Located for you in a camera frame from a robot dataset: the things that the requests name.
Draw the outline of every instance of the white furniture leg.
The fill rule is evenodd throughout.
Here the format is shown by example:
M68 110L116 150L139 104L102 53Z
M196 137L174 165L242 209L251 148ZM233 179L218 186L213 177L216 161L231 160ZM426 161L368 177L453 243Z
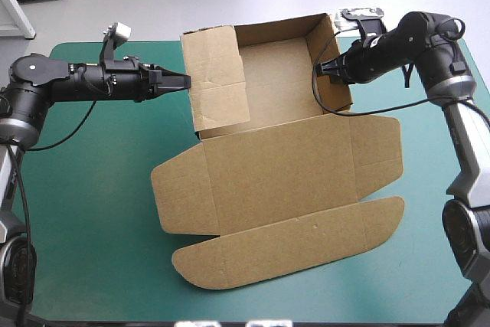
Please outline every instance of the white furniture leg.
M0 0L0 2L11 17L11 24L0 25L0 36L34 38L36 31L17 3L17 0Z

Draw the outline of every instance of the open cardboard box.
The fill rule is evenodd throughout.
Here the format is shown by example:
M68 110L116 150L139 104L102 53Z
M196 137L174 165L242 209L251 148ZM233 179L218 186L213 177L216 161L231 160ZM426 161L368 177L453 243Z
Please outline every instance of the open cardboard box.
M324 115L312 61L334 31L312 15L221 26L181 38L201 142L152 172L165 231L213 234L177 250L190 283L228 289L373 249L396 230L398 197L360 202L400 177L400 124ZM339 55L332 42L322 60ZM318 79L347 109L347 86Z

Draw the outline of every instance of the green table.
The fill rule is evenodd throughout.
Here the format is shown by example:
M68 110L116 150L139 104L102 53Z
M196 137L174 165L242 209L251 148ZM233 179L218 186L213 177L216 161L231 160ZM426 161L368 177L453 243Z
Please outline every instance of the green table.
M346 49L352 39L341 39ZM60 44L51 56L97 62L99 43ZM481 77L476 101L490 110ZM118 57L184 71L178 41L131 42ZM416 73L352 87L354 110L424 98ZM40 144L71 131L89 103L58 103ZM441 322L466 291L443 233L446 187L458 173L442 113L425 104L391 113L401 121L405 172L372 198L401 195L402 223L384 245L312 270L228 291L198 289L174 270L174 250L206 237L160 228L150 171L195 145L186 92L144 103L101 102L69 142L24 159L38 274L33 312L49 319L304 322Z

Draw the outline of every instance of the unfolded box flap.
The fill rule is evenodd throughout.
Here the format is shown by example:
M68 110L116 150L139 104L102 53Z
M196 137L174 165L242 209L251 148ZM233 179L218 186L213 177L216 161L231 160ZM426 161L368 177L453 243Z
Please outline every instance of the unfolded box flap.
M196 132L250 120L245 76L233 26L183 34L186 73Z
M206 139L152 186L164 230L225 235L358 202L402 171L396 119L324 115Z
M371 250L402 215L399 197L350 204L181 248L172 262L196 286L229 289Z

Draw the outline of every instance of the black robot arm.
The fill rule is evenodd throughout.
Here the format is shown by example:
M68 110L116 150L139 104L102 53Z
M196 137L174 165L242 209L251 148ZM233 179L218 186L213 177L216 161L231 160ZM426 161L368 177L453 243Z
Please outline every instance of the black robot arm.
M115 49L128 40L129 33L130 28L121 23L110 26L98 64L67 63L40 54L17 59L10 68L10 83L2 90L2 138L13 139L24 149L32 147L56 102L141 102L191 87L189 76L142 63L138 57L115 60Z
M476 82L457 44L464 23L448 15L413 11L394 30L383 32L382 14L376 13L344 10L346 21L358 23L361 40L339 57L316 65L316 73L338 76L346 84L368 83L405 64L415 66L427 97L443 109L461 166L446 192L454 199L444 207L443 224L462 274L473 284L445 325L488 326L490 127L472 101ZM371 32L363 31L366 20Z
M28 229L12 212L22 156L36 144L49 108L60 101L143 100L186 90L191 78L137 57L114 59L130 28L105 32L98 64L67 63L40 54L17 59L0 93L0 325L45 325L25 314L33 297L36 253Z

